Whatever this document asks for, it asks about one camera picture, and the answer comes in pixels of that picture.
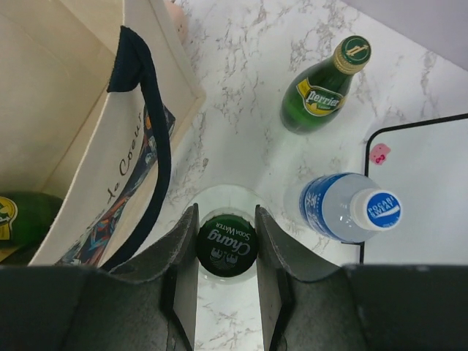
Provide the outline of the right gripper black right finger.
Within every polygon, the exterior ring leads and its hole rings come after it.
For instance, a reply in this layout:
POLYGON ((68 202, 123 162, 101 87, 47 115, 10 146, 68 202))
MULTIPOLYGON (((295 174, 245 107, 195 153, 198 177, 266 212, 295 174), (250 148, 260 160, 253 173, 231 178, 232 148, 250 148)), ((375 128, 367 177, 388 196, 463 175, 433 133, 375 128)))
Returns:
POLYGON ((260 205, 254 226, 265 350, 367 350, 346 271, 287 234, 260 205))

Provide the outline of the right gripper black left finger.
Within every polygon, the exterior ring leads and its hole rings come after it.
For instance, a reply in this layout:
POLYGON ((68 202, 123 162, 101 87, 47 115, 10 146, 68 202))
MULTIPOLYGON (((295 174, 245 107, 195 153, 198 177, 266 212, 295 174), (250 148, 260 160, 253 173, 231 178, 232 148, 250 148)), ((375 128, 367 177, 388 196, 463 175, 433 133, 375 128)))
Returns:
POLYGON ((103 270, 74 267, 83 286, 63 350, 193 350, 197 205, 139 255, 103 270))

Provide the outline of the clear green-capped bottle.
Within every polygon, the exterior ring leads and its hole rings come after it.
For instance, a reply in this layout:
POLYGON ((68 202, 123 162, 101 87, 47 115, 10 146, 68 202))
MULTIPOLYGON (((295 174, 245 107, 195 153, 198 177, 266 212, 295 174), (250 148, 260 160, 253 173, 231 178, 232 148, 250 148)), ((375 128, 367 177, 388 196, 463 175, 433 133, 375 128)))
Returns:
POLYGON ((216 284, 245 282, 257 273, 255 261, 260 239, 255 229, 257 206, 266 202, 254 191, 237 184, 219 184, 197 193, 199 227, 196 253, 200 276, 216 284))

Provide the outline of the green Perrier glass bottle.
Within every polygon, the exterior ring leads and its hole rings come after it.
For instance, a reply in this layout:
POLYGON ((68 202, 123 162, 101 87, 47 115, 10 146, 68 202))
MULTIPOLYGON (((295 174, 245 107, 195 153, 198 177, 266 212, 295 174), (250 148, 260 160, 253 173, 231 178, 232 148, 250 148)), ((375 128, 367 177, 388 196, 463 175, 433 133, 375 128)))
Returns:
POLYGON ((333 120, 346 102, 352 79, 370 58, 367 39, 344 38, 331 57, 305 69, 287 87, 280 107, 283 125, 303 135, 333 120))

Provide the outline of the blue-capped water bottle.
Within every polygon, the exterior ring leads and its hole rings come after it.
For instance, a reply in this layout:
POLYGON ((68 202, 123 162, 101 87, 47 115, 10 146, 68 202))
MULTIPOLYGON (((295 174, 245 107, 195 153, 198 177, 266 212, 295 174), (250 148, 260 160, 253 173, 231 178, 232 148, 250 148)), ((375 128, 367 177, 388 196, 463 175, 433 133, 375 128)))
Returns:
POLYGON ((393 229, 403 214, 394 193, 358 173, 323 175, 292 185, 284 193, 284 209, 294 222, 347 244, 393 229))

